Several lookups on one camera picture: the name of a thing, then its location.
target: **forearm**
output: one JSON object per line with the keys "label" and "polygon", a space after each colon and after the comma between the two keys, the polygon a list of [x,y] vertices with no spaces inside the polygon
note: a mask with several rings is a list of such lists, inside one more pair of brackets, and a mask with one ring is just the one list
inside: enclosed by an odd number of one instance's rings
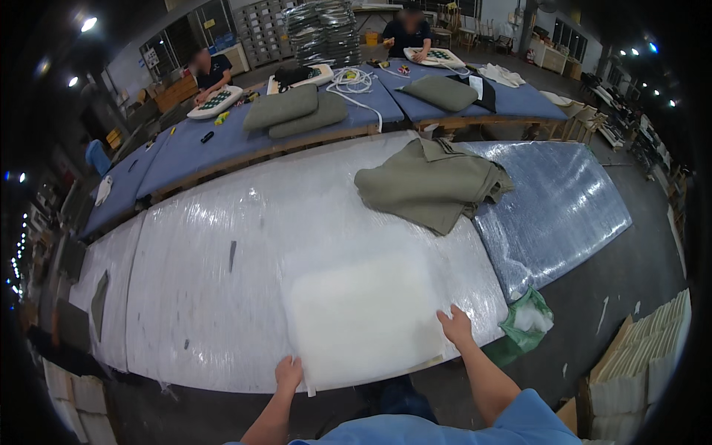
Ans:
{"label": "forearm", "polygon": [[474,340],[458,345],[458,350],[465,362],[475,405],[487,426],[492,426],[521,389],[487,358]]}
{"label": "forearm", "polygon": [[284,445],[287,443],[289,409],[294,392],[277,389],[265,409],[240,442],[246,445]]}

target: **dark floor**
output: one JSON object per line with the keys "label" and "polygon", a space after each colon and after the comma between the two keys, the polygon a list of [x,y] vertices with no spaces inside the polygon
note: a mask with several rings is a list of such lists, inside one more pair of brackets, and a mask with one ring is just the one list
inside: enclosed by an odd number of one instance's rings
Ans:
{"label": "dark floor", "polygon": [[[468,62],[498,63],[519,72],[540,90],[579,98],[578,82],[530,66],[508,56],[456,51]],[[236,78],[250,86],[266,79],[278,65]],[[521,127],[496,129],[500,139],[518,140]],[[478,132],[458,138],[478,139]],[[613,153],[596,134],[591,148],[602,164],[634,163],[625,152]],[[576,394],[579,377],[601,357],[623,319],[641,302],[637,320],[671,300],[686,287],[676,245],[666,218],[662,188],[647,181],[638,166],[607,167],[633,219],[633,225],[590,260],[541,290],[555,314],[553,329],[539,347],[519,357],[504,371],[522,388],[536,389],[551,407]],[[597,334],[604,306],[609,302]],[[565,376],[563,367],[567,365]],[[473,405],[464,367],[455,360],[412,374],[441,424],[478,429],[483,426]],[[158,383],[137,377],[137,384],[111,382],[107,393],[121,444],[221,444],[239,440],[269,400],[268,395],[210,392],[172,387],[175,399],[163,395]],[[353,388],[320,392],[308,399],[297,394],[292,406],[290,438],[312,438],[363,408]]]}

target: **grey-green cushion cover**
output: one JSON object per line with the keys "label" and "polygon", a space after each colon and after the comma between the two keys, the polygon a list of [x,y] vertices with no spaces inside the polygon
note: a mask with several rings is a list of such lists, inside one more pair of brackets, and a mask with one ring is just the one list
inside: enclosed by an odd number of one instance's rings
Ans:
{"label": "grey-green cushion cover", "polygon": [[478,99],[474,88],[442,75],[426,75],[397,90],[452,112]]}
{"label": "grey-green cushion cover", "polygon": [[346,110],[344,99],[334,93],[319,93],[319,106],[310,115],[278,124],[269,129],[269,137],[277,139],[298,133],[316,130],[326,125],[341,122],[349,112]]}
{"label": "grey-green cushion cover", "polygon": [[284,93],[260,96],[255,99],[242,122],[245,131],[267,128],[297,117],[306,116],[318,106],[316,85],[308,83]]}

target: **plastic wrap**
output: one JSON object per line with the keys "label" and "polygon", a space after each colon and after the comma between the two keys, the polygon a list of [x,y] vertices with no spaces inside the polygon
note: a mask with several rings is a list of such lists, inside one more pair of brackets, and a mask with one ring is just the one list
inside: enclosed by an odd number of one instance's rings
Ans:
{"label": "plastic wrap", "polygon": [[327,63],[342,68],[361,64],[356,18],[349,1],[301,4],[286,10],[284,19],[299,66]]}
{"label": "plastic wrap", "polygon": [[[386,227],[439,265],[432,279],[440,308],[465,310],[481,345],[501,337],[507,307],[467,218],[435,236],[367,209],[358,196],[356,171],[380,165],[416,136],[393,132],[279,157],[149,209],[127,305],[129,370],[188,387],[273,392],[274,367],[295,352],[281,302],[285,255]],[[448,343],[444,359],[457,355]]]}
{"label": "plastic wrap", "polygon": [[145,212],[87,248],[79,281],[69,290],[69,302],[90,313],[91,300],[104,271],[109,282],[104,303],[101,341],[97,338],[94,320],[89,317],[91,352],[97,360],[119,371],[128,371],[126,365],[126,300],[131,266],[138,243]]}
{"label": "plastic wrap", "polygon": [[541,289],[632,224],[618,190],[585,145],[461,142],[502,164],[515,190],[482,204],[473,220],[507,301]]}

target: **stack of wrapped cushions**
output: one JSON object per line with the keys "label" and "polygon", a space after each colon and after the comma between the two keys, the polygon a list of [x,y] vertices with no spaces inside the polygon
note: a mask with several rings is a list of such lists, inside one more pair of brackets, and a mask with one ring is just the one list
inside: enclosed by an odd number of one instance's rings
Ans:
{"label": "stack of wrapped cushions", "polygon": [[341,122],[348,115],[344,100],[334,93],[317,93],[313,84],[258,97],[242,124],[244,131],[269,128],[273,139],[316,130]]}

